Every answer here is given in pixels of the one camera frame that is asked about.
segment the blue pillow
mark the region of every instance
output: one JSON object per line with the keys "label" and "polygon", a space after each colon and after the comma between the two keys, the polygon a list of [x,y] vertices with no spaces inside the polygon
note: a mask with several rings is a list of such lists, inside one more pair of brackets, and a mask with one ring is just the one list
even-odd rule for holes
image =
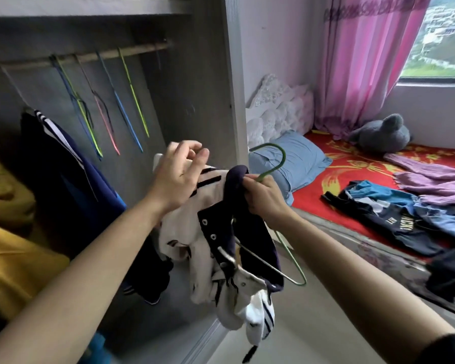
{"label": "blue pillow", "polygon": [[[314,181],[332,160],[318,146],[293,130],[271,142],[278,144],[286,152],[285,164],[271,176],[277,182],[285,201],[291,206],[292,192]],[[252,174],[261,174],[277,166],[281,158],[280,150],[275,147],[263,147],[249,152],[249,171]]]}

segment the red bedspread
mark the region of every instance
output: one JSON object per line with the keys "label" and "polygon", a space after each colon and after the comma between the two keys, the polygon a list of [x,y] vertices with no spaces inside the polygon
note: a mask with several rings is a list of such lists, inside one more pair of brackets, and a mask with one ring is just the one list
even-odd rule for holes
{"label": "red bedspread", "polygon": [[[295,199],[293,207],[333,221],[371,239],[391,245],[376,232],[329,206],[320,199],[320,196],[327,191],[338,195],[352,180],[369,180],[376,184],[397,189],[393,173],[403,170],[398,166],[383,161],[380,156],[362,153],[358,148],[347,142],[334,141],[332,135],[328,133],[313,130],[306,134],[305,137],[315,143],[329,158],[332,158],[333,162],[311,184],[293,194]],[[455,167],[455,149],[411,144],[398,154],[429,164]]]}

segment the window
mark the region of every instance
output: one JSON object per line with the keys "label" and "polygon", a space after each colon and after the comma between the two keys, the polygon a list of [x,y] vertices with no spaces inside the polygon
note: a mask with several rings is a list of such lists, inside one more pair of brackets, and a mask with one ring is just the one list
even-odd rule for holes
{"label": "window", "polygon": [[455,0],[431,0],[402,78],[455,78]]}

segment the gray floor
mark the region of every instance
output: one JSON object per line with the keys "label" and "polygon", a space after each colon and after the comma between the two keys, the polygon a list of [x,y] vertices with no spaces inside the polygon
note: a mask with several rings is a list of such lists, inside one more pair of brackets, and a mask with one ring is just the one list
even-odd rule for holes
{"label": "gray floor", "polygon": [[195,305],[189,297],[188,264],[170,272],[160,302],[151,306],[134,294],[117,293],[99,331],[121,363],[181,363],[215,320],[213,306]]}

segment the hand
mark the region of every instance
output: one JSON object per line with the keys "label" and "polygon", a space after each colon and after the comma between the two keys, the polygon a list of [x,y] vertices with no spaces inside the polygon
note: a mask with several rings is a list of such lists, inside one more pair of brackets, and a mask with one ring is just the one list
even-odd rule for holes
{"label": "hand", "polygon": [[295,212],[285,203],[272,176],[266,176],[260,183],[255,181],[258,176],[247,174],[243,179],[249,212],[261,216],[269,228],[280,231],[287,218]]}
{"label": "hand", "polygon": [[[167,147],[146,196],[157,207],[160,218],[182,206],[195,190],[200,172],[209,158],[209,150],[201,148],[202,144],[194,140],[180,144],[171,142]],[[192,159],[190,166],[186,166],[187,159]]]}

